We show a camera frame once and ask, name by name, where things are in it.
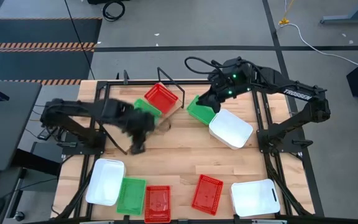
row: concrete floor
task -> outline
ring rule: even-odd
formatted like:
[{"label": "concrete floor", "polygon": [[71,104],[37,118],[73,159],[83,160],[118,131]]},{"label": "concrete floor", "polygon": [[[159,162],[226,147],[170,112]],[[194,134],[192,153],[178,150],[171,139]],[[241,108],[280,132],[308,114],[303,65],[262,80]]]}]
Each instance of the concrete floor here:
[{"label": "concrete floor", "polygon": [[[268,3],[276,24],[284,13],[284,0]],[[68,4],[73,17],[101,17],[102,6],[91,6],[81,0],[68,0]],[[98,47],[273,45],[264,6],[259,0],[132,0],[125,5],[127,11],[120,21],[103,21]],[[304,39],[313,45],[358,45],[358,24],[319,24],[322,16],[347,14],[356,5],[358,0],[298,0],[288,18],[299,25]],[[5,0],[0,17],[68,17],[68,14],[62,0]],[[293,27],[282,28],[277,34],[282,46],[303,45]],[[358,51],[333,53],[358,62]],[[92,70],[96,79],[115,78],[124,69],[131,79],[155,78],[157,67],[173,78],[200,78],[184,67],[187,56],[220,62],[241,56],[280,69],[274,51],[168,50],[97,52]],[[346,81],[346,75],[356,66],[313,51],[284,51],[283,56],[291,79],[328,89],[331,119],[304,127],[306,138],[314,141],[310,154],[324,213],[327,217],[358,218],[358,101],[352,97]],[[44,86],[38,103],[56,96],[73,100],[77,93],[75,86]],[[303,102],[297,105],[300,109]],[[29,123],[27,128],[34,133],[40,131],[37,123]],[[33,140],[25,134],[21,147],[30,146]],[[52,200],[50,193],[25,195],[19,205],[28,214],[24,223],[47,219]]]}]

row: yellow cable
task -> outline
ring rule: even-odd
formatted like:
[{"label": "yellow cable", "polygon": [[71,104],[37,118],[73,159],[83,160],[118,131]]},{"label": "yellow cable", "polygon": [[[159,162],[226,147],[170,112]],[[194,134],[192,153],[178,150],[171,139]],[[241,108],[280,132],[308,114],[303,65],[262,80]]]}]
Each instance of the yellow cable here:
[{"label": "yellow cable", "polygon": [[295,1],[295,0],[291,0],[290,5],[288,6],[288,9],[285,10],[283,19],[282,19],[280,22],[278,22],[280,25],[284,25],[284,24],[290,23],[290,21],[287,19],[287,14],[288,14],[289,10],[291,9],[292,3],[293,3],[294,1]]}]

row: white cable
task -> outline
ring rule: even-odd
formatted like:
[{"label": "white cable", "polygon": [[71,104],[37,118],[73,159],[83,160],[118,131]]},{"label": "white cable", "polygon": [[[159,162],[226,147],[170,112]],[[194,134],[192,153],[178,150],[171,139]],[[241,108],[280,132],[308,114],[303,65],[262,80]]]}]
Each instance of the white cable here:
[{"label": "white cable", "polygon": [[299,33],[299,37],[301,38],[302,42],[303,42],[304,44],[306,44],[307,46],[309,46],[310,48],[312,48],[313,50],[315,50],[315,51],[317,51],[317,52],[319,52],[319,53],[321,53],[321,54],[323,54],[323,55],[333,56],[333,57],[341,58],[341,59],[343,59],[343,60],[347,60],[348,62],[350,62],[350,63],[352,63],[352,64],[358,66],[358,63],[353,62],[353,61],[350,60],[350,59],[347,59],[347,58],[345,58],[345,57],[342,57],[342,56],[339,56],[339,55],[335,55],[335,54],[324,53],[324,52],[322,52],[322,51],[317,50],[316,48],[314,48],[312,45],[310,45],[309,43],[307,43],[307,42],[303,39],[303,37],[302,37],[302,35],[301,35],[301,30],[299,29],[299,27],[298,27],[297,25],[289,23],[289,24],[279,25],[279,26],[280,26],[280,27],[293,26],[293,27],[297,28],[297,29],[298,29],[298,33]]}]

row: orange striped tape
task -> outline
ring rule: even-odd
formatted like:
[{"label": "orange striped tape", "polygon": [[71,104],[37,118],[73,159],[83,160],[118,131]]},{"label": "orange striped tape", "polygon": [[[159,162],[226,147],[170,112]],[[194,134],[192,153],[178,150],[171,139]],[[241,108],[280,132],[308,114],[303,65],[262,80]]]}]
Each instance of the orange striped tape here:
[{"label": "orange striped tape", "polygon": [[[64,20],[70,19],[69,17],[60,17],[60,18],[0,18],[0,20]],[[101,17],[78,17],[73,19],[102,19]]]},{"label": "orange striped tape", "polygon": [[67,79],[67,80],[0,80],[3,82],[33,82],[41,83],[42,85],[79,85],[80,79]]},{"label": "orange striped tape", "polygon": [[[93,42],[83,42],[84,49],[96,47]],[[56,43],[0,43],[0,49],[75,49],[81,48],[79,42],[56,42]]]},{"label": "orange striped tape", "polygon": [[80,52],[82,49],[0,49],[0,52]]}]

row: red basket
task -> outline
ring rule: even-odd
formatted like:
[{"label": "red basket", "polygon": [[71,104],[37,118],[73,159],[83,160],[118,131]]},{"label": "red basket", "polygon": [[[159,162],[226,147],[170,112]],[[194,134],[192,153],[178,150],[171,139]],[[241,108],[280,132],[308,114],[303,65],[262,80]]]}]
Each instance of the red basket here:
[{"label": "red basket", "polygon": [[163,85],[156,83],[145,95],[151,105],[163,114],[168,113],[178,100],[178,97]]},{"label": "red basket", "polygon": [[170,186],[147,186],[145,223],[171,222]]},{"label": "red basket", "polygon": [[216,215],[222,188],[223,181],[201,174],[191,206],[202,212]]}]

